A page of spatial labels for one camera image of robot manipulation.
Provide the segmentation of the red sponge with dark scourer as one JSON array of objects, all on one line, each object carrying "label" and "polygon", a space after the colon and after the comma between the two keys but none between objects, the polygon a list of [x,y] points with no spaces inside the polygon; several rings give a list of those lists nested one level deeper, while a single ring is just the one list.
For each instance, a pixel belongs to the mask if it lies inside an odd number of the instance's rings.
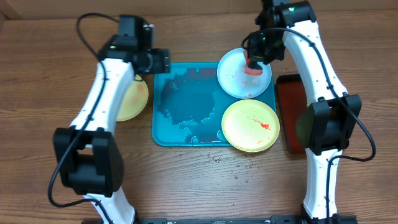
[{"label": "red sponge with dark scourer", "polygon": [[249,59],[247,50],[244,50],[243,54],[244,54],[244,58],[246,61],[246,65],[245,65],[245,69],[244,69],[245,74],[252,75],[252,76],[262,75],[262,73],[263,73],[262,67],[257,62]]}]

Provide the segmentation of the yellow plate with ketchup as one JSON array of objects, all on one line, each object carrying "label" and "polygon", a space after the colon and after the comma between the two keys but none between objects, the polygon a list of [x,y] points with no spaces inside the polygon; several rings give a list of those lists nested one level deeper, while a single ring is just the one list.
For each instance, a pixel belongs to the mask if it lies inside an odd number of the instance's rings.
[{"label": "yellow plate with ketchup", "polygon": [[136,80],[124,95],[116,121],[127,121],[136,117],[146,107],[149,89],[144,79],[136,75]]}]

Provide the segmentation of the light blue plate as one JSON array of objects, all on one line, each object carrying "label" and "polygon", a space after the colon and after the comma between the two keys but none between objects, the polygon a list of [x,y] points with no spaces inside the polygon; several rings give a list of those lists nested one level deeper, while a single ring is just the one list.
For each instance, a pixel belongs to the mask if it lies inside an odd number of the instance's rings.
[{"label": "light blue plate", "polygon": [[246,72],[247,63],[246,51],[243,48],[237,48],[225,54],[218,64],[218,82],[225,92],[235,98],[257,97],[265,92],[271,83],[270,65],[258,62],[260,70]]}]

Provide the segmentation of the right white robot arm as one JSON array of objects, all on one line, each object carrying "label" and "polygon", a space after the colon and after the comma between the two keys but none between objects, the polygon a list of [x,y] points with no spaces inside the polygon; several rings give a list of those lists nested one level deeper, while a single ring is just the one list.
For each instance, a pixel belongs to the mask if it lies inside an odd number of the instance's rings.
[{"label": "right white robot arm", "polygon": [[259,30],[243,41],[246,73],[259,72],[260,63],[283,60],[288,50],[298,68],[307,109],[295,132],[307,156],[307,191],[297,223],[357,223],[355,216],[339,215],[335,204],[338,163],[358,125],[371,145],[375,142],[359,120],[361,99],[350,95],[331,66],[320,37],[316,15],[308,1],[262,1],[255,23]]}]

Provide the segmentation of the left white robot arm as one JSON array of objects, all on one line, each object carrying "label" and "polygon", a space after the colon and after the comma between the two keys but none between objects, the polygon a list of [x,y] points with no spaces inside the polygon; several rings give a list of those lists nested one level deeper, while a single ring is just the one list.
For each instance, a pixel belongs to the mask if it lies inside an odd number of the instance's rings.
[{"label": "left white robot arm", "polygon": [[95,80],[85,104],[68,128],[57,128],[57,166],[47,197],[55,207],[91,203],[101,223],[139,223],[122,189],[124,161],[114,140],[119,110],[136,75],[169,73],[170,53],[154,49],[154,26],[143,17],[121,15],[114,34],[99,51]]}]

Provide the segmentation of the dark red black-rimmed tray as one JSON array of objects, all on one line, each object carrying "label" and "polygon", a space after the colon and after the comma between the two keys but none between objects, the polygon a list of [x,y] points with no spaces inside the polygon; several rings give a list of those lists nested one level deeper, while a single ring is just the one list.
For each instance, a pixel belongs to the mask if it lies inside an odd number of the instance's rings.
[{"label": "dark red black-rimmed tray", "polygon": [[307,109],[307,97],[299,74],[281,75],[275,83],[280,116],[287,150],[291,154],[305,154],[297,133],[296,122]]}]

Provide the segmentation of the teal plastic tray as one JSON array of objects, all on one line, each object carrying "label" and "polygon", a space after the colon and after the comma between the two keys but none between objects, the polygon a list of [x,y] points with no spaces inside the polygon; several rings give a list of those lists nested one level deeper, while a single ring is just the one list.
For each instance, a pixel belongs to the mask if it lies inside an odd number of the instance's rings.
[{"label": "teal plastic tray", "polygon": [[217,62],[172,63],[156,74],[152,137],[161,146],[229,146],[221,130],[225,110],[237,98],[217,79]]}]

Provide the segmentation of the yellow plate lower right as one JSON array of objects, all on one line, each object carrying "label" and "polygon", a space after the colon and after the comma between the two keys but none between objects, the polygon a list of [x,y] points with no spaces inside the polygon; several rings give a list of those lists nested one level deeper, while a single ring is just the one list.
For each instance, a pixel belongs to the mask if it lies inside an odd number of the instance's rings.
[{"label": "yellow plate lower right", "polygon": [[230,105],[221,120],[226,140],[244,152],[269,149],[280,133],[276,112],[258,100],[239,100]]}]

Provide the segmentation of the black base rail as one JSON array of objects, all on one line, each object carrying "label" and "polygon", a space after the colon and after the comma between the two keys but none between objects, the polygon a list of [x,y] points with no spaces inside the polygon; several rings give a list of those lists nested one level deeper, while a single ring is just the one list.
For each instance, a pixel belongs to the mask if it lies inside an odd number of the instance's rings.
[{"label": "black base rail", "polygon": [[[133,223],[138,224],[304,224],[304,223],[325,223],[324,221],[308,222],[298,215],[274,215],[270,218],[237,218],[237,219],[188,219],[188,220],[167,220],[166,218],[140,219]],[[339,217],[329,223],[358,224],[355,216]]]}]

